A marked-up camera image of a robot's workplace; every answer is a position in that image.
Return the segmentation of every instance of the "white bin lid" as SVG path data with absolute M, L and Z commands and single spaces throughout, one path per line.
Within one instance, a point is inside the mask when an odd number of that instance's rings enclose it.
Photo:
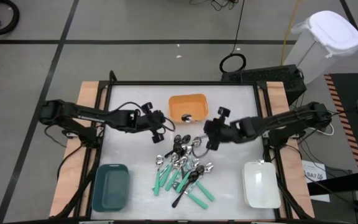
M 334 54 L 358 49 L 358 31 L 345 18 L 331 11 L 321 11 L 308 19 L 316 40 Z

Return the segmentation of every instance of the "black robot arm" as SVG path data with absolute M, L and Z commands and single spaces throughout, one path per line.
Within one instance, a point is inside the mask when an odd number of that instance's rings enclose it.
M 65 131 L 76 134 L 81 143 L 88 147 L 95 147 L 97 144 L 96 128 L 84 127 L 73 118 L 107 124 L 113 129 L 126 133 L 151 131 L 154 143 L 162 141 L 163 134 L 158 133 L 157 130 L 163 128 L 164 114 L 159 110 L 151 112 L 151 103 L 146 103 L 141 109 L 145 113 L 142 116 L 140 110 L 103 111 L 63 100 L 50 100 L 42 105 L 39 121 L 48 126 L 58 125 Z
M 238 119 L 229 125 L 224 124 L 224 121 L 229 117 L 230 110 L 220 107 L 218 114 L 221 115 L 219 118 L 207 120 L 204 125 L 204 132 L 209 139 L 207 149 L 218 150 L 220 143 L 253 141 L 266 131 L 269 131 L 270 145 L 281 148 L 292 135 L 306 128 L 325 128 L 331 122 L 331 113 L 323 104 L 316 102 L 266 118 Z

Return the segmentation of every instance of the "black hose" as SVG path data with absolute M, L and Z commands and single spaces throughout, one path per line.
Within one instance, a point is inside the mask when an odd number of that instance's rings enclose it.
M 0 0 L 0 3 L 7 4 L 13 10 L 13 17 L 11 22 L 4 28 L 0 29 L 0 35 L 11 32 L 16 28 L 17 23 L 19 22 L 20 12 L 19 8 L 10 0 Z

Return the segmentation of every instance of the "white table surface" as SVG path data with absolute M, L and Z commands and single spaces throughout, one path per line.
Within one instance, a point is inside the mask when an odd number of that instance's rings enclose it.
M 152 102 L 153 110 L 161 110 L 168 117 L 168 100 L 174 95 L 202 93 L 208 101 L 208 119 L 218 117 L 220 106 L 231 110 L 226 123 L 247 117 L 257 116 L 254 89 L 252 86 L 114 86 L 112 88 L 109 110 L 133 101 L 140 105 Z M 134 109 L 127 105 L 123 109 Z M 245 144 L 221 144 L 217 151 L 209 151 L 201 163 L 212 162 L 214 169 L 205 174 L 201 183 L 215 196 L 210 202 L 195 188 L 192 193 L 208 204 L 203 210 L 184 195 L 176 208 L 172 202 L 178 194 L 172 189 L 167 192 L 160 189 L 160 195 L 154 196 L 157 167 L 155 157 L 164 155 L 172 149 L 176 134 L 190 134 L 192 139 L 203 134 L 203 123 L 178 124 L 175 133 L 167 131 L 165 140 L 154 144 L 152 133 L 146 131 L 126 134 L 106 128 L 104 134 L 101 162 L 103 164 L 124 164 L 130 173 L 130 190 L 127 205 L 119 212 L 92 211 L 93 220 L 256 220 L 274 219 L 272 209 L 256 209 L 244 202 L 241 170 L 246 162 L 262 158 L 261 138 Z M 196 153 L 205 150 L 206 141 L 197 148 Z

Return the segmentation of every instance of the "white container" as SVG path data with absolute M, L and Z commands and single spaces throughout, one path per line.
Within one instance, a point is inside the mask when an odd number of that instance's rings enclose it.
M 295 25 L 291 32 L 301 33 L 284 65 L 295 64 L 305 76 L 305 84 L 313 81 L 341 57 L 358 50 L 358 31 L 339 14 L 321 11 Z
M 242 170 L 244 200 L 252 208 L 278 208 L 281 205 L 276 169 L 270 162 L 247 162 Z

